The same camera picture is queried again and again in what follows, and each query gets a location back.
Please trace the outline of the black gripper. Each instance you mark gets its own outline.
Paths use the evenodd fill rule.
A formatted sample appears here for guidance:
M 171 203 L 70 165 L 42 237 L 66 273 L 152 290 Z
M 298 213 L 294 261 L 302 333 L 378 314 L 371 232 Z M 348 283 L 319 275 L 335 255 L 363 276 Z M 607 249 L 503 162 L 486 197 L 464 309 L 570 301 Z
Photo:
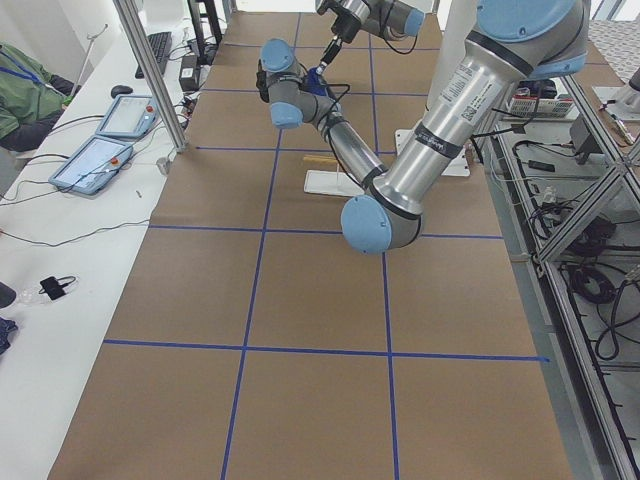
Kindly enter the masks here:
M 323 52 L 317 70 L 325 70 L 336 58 L 342 48 L 342 41 L 351 43 L 363 25 L 363 2 L 361 0 L 322 0 L 315 2 L 319 15 L 328 10 L 335 13 L 336 19 L 331 27 L 334 36 L 340 40 L 331 40 Z

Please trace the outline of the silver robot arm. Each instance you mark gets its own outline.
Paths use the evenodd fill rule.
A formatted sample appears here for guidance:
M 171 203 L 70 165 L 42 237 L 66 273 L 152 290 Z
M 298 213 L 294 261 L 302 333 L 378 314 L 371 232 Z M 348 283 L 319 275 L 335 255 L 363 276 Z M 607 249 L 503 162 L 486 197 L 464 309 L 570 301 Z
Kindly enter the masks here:
M 384 165 L 345 118 L 321 68 L 304 69 L 292 47 L 274 38 L 261 49 L 258 85 L 278 129 L 313 125 L 362 188 L 341 213 L 357 251 L 378 254 L 420 234 L 423 199 L 506 91 L 585 64 L 586 1 L 461 1 L 452 5 L 440 64 L 448 81 L 428 97 L 395 162 Z
M 319 15 L 332 11 L 332 40 L 325 49 L 316 73 L 322 75 L 344 44 L 350 44 L 360 31 L 386 41 L 417 37 L 426 13 L 403 1 L 322 0 L 315 2 Z

